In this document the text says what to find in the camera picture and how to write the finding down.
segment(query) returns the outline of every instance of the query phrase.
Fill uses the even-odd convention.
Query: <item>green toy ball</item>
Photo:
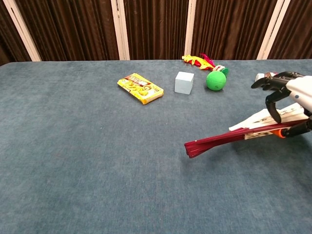
[[[220,71],[213,71],[207,75],[207,87],[213,91],[223,89],[226,84],[226,76]]]

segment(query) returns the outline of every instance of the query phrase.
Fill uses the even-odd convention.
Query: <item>snack box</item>
[[[117,84],[139,99],[144,105],[164,95],[162,88],[137,73],[120,79]]]

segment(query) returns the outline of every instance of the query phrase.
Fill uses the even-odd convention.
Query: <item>brown curtain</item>
[[[188,0],[124,0],[130,59],[181,59]]]
[[[277,0],[197,0],[192,55],[256,59]]]
[[[119,59],[110,0],[16,0],[42,60]]]
[[[0,0],[0,25],[0,66],[9,62],[31,61],[2,0]]]
[[[268,59],[312,59],[312,1],[290,1]]]

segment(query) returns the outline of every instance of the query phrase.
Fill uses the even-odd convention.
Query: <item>robotic hand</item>
[[[274,90],[266,97],[265,103],[272,118],[281,123],[281,117],[276,110],[275,103],[290,96],[304,108],[304,114],[309,118],[306,122],[297,124],[290,129],[283,129],[283,137],[293,137],[312,130],[312,76],[305,76],[296,72],[282,72],[275,76],[267,76],[257,80],[252,89],[262,87],[263,90]]]

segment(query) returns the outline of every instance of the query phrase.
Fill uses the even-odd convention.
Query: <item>light blue cube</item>
[[[193,87],[194,74],[179,72],[175,78],[175,92],[190,94]]]

